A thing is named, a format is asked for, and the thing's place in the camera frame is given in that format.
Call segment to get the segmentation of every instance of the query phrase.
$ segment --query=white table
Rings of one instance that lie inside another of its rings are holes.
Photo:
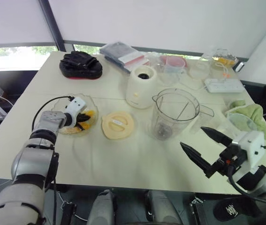
[[[99,120],[90,133],[82,137],[59,134],[56,151],[60,154],[57,183],[95,185],[124,188],[145,188],[174,191],[236,194],[218,173],[210,179],[183,152],[180,141],[194,147],[210,164],[213,163],[224,146],[215,143],[201,130],[195,135],[189,132],[192,123],[178,136],[159,141],[149,135],[152,108],[136,109],[124,100],[128,76],[99,56],[103,64],[101,78],[70,80],[62,76],[58,69],[62,52],[55,52],[36,74],[28,88],[0,125],[0,178],[10,179],[10,167],[15,155],[20,151],[30,135],[31,122],[38,108],[47,100],[69,93],[84,93],[92,96],[99,109]],[[190,91],[199,102],[212,108],[213,128],[225,120],[226,106],[220,94],[210,94],[206,90]],[[235,94],[252,103],[244,92]],[[123,140],[109,140],[101,130],[101,116],[113,111],[124,110],[135,119],[134,133]],[[261,160],[266,166],[266,155]]]

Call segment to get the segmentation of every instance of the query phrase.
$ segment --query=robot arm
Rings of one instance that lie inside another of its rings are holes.
[[[257,166],[266,149],[263,132],[244,132],[232,140],[212,128],[202,127],[202,130],[216,142],[225,145],[226,149],[210,165],[195,149],[181,142],[181,147],[187,156],[204,171],[206,177],[210,178],[215,172],[219,172],[222,176],[226,175],[229,183],[238,192],[266,203],[265,198],[258,197],[266,195],[266,167]],[[241,190],[235,182],[248,193]]]
[[[79,97],[65,113],[45,111],[29,140],[13,161],[13,183],[0,192],[0,224],[41,225],[45,188],[54,180],[59,154],[54,151],[57,134],[64,126],[74,127],[86,107]]]

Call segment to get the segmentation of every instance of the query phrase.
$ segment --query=white window shade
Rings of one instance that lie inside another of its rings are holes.
[[[64,40],[248,58],[266,34],[266,0],[50,0]]]
[[[0,0],[0,45],[53,42],[38,0]]]

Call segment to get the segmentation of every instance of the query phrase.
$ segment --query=power strip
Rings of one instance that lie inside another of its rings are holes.
[[[245,90],[244,86],[238,79],[206,79],[205,85],[208,92],[211,93],[241,93]]]

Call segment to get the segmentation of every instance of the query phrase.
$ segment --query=black bag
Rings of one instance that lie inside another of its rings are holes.
[[[103,72],[101,63],[85,52],[72,51],[60,61],[62,74],[70,79],[97,79]]]

